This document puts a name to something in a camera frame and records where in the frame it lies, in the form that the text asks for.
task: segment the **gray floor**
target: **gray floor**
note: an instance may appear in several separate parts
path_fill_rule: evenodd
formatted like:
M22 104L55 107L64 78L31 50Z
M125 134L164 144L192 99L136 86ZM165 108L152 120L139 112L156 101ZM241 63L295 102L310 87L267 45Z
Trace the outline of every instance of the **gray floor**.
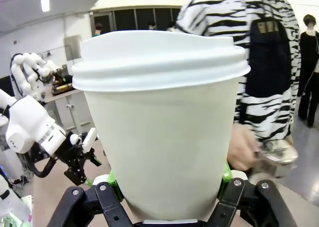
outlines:
M294 146L299 153L297 168L281 183L319 207L319 108L315 126L308 128L298 116L292 127Z

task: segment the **fluorescent light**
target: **fluorescent light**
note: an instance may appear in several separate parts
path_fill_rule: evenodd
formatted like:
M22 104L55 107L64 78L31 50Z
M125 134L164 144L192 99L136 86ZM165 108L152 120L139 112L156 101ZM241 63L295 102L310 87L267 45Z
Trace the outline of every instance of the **fluorescent light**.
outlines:
M41 7L43 12L50 11L50 0L41 0Z

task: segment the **striped shirt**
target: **striped shirt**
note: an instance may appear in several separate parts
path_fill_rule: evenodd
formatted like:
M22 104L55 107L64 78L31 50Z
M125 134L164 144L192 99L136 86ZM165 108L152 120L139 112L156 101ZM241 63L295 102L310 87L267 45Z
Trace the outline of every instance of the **striped shirt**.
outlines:
M241 107L245 105L246 115L241 123L248 125L260 141L284 139L293 122L301 56L299 26L290 4L286 0L189 0L182 7L176 22L180 32L232 36L235 45L246 49L249 61L251 24L262 16L279 20L287 33L288 60L291 56L288 81L291 80L287 89L279 94L254 97L246 92L247 78L240 78L234 122L239 122Z

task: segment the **person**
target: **person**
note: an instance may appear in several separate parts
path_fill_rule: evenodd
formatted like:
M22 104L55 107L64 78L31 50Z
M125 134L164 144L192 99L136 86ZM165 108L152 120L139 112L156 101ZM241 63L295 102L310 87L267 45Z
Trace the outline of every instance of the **person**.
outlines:
M171 21L171 22L169 23L169 26L168 26L167 31L170 31L170 32L175 32L175 31L176 31L175 22Z
M176 29L202 36L231 36L244 47L251 71L240 78L228 163L254 166L260 142L293 143L299 83L299 26L286 0L189 0Z
M149 26L149 30L156 30L156 24L154 21L150 21L148 23L148 26Z
M101 32L102 32L102 29L103 29L103 25L100 24L100 23L97 23L97 24L95 25L94 37L95 37L95 36L99 36L99 35L101 34Z
M315 31L315 17L307 14L304 23L307 31L300 37L301 71L298 93L301 100L298 116L307 120L308 127L312 127L319 102L319 33Z

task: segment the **white cup lid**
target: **white cup lid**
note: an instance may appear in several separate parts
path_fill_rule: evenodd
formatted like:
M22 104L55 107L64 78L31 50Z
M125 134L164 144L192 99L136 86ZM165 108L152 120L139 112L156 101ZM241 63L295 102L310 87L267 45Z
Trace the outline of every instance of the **white cup lid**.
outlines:
M229 80L250 71L232 37L132 30L82 43L83 62L72 67L73 86L93 92L187 87Z

